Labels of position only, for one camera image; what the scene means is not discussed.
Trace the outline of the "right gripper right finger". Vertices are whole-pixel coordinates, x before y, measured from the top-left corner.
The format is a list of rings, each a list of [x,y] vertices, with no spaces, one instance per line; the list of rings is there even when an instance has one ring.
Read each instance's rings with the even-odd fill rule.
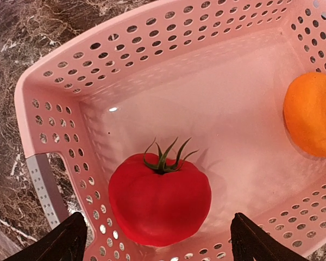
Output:
[[[243,213],[236,213],[230,225],[234,261],[306,260],[277,242]]]

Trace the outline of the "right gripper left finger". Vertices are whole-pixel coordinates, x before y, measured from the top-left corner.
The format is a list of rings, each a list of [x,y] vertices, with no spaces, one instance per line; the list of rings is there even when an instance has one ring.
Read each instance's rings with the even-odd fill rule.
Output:
[[[83,215],[75,212],[46,236],[5,261],[54,261],[84,259],[87,226]]]

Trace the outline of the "red toy fruit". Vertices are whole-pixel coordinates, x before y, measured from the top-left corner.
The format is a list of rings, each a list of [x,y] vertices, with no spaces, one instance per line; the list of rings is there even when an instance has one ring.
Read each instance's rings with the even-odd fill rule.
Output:
[[[156,154],[133,154],[111,175],[108,197],[126,237],[138,244],[165,247],[198,232],[212,200],[209,179],[181,154],[168,158],[174,144]]]

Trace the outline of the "orange toy fruit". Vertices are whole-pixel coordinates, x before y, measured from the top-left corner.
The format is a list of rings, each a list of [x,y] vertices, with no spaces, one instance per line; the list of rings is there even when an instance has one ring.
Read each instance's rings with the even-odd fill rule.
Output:
[[[283,111],[292,141],[312,156],[326,157],[326,74],[309,72],[292,81]]]

